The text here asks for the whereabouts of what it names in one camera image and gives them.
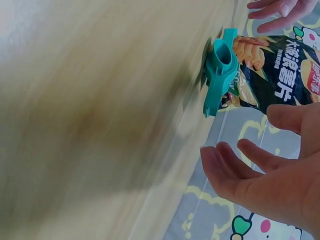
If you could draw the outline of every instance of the teal bag clip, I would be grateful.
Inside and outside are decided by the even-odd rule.
[[[203,104],[203,114],[206,118],[216,116],[222,96],[228,92],[230,83],[234,80],[239,63],[233,52],[236,28],[226,28],[222,39],[216,39],[211,52],[208,52],[204,64],[208,92]]]

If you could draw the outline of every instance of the red label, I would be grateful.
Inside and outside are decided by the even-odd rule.
[[[310,92],[320,96],[320,67],[313,62],[311,62],[307,86]]]

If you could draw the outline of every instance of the cartoon character print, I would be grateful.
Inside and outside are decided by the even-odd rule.
[[[301,240],[302,235],[299,228],[255,213],[248,219],[236,216],[232,221],[232,232],[230,240]]]
[[[304,26],[301,29],[294,26],[293,32],[298,41],[303,42],[309,47],[320,50],[320,36],[314,30]]]

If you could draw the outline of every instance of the wooden surface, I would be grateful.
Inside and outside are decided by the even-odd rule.
[[[0,0],[0,239],[161,239],[212,118],[236,0]]]

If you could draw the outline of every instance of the chip bag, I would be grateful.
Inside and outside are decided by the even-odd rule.
[[[233,104],[266,114],[272,104],[320,102],[320,51],[284,35],[238,36],[233,51],[239,70],[220,109]]]

